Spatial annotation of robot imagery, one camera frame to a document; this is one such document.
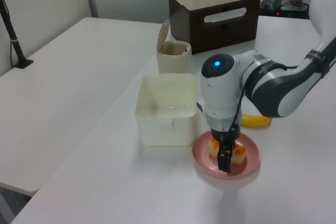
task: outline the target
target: pink plate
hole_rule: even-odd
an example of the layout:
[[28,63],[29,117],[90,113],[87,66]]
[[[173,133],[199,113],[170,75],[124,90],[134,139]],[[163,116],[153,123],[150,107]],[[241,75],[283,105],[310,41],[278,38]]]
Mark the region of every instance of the pink plate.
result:
[[211,132],[205,132],[199,136],[193,145],[193,156],[198,165],[208,174],[223,179],[240,178],[252,172],[259,163],[259,149],[255,142],[241,133],[236,142],[246,147],[246,156],[242,164],[231,165],[231,172],[226,173],[218,170],[217,159],[209,155],[208,144]]

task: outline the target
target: black cable clip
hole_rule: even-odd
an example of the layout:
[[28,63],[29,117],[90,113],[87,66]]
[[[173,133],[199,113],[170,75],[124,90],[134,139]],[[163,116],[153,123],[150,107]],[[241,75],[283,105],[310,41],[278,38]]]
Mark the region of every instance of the black cable clip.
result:
[[322,78],[329,72],[330,70],[329,63],[327,61],[327,58],[322,53],[315,50],[311,50],[309,54],[307,54],[305,59],[306,58],[311,59],[319,66],[322,73]]

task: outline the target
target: floor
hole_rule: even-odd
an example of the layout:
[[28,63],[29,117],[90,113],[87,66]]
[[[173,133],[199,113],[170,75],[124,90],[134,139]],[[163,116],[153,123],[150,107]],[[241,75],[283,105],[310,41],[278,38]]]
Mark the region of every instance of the floor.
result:
[[10,224],[31,197],[0,187],[0,224]]

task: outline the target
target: drawer handle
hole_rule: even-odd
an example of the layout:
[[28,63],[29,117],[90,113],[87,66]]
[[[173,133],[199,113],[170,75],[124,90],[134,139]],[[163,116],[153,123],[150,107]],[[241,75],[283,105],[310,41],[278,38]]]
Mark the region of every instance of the drawer handle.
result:
[[246,8],[240,8],[235,10],[228,10],[227,12],[223,13],[216,13],[213,15],[205,16],[204,22],[205,23],[214,23],[214,22],[220,22],[232,18],[242,17],[246,13]]

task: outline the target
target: food item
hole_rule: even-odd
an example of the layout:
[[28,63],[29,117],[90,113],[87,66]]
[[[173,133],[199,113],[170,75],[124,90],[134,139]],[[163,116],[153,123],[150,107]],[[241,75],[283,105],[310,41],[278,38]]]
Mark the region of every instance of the food item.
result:
[[[217,153],[219,151],[219,142],[216,141],[213,137],[209,141],[208,145],[209,154],[217,158]],[[246,156],[246,147],[242,144],[236,142],[233,146],[231,163],[235,165],[240,165]]]
[[263,115],[247,115],[243,114],[242,126],[264,128],[271,125],[272,118]]

